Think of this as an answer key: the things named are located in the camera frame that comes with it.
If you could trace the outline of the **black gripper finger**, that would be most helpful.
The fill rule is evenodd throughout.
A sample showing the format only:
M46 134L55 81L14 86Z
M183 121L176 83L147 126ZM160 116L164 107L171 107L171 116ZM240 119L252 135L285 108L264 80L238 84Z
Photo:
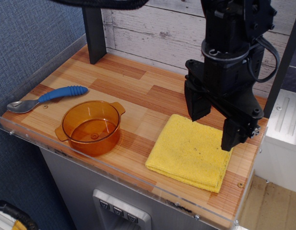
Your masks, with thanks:
M210 113L211 103L204 97L202 89L197 89L190 81L185 81L184 94L192 121L197 121Z
M234 146L244 143L247 140L245 129L241 124L231 118L224 121L221 148L230 151Z

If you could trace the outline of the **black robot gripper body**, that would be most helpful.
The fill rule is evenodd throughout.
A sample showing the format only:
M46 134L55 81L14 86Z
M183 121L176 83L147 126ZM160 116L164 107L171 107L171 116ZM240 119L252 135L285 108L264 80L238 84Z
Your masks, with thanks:
M237 51L221 52L203 43L204 61L186 62L190 81L204 91L204 97L225 119L241 124L248 138L259 134L258 121L263 110L253 94L252 87L258 78L263 58L263 47L247 45Z

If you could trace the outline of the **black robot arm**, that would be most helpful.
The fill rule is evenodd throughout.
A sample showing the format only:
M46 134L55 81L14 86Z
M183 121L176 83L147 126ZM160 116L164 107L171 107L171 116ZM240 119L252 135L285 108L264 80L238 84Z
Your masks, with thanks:
M206 19L204 61L186 62L184 94L193 121L212 108L225 117L221 147L230 151L259 134L264 112L252 88L275 75L259 77L265 51L280 63L277 50L263 37L274 28L277 12L268 0L203 0L201 5Z

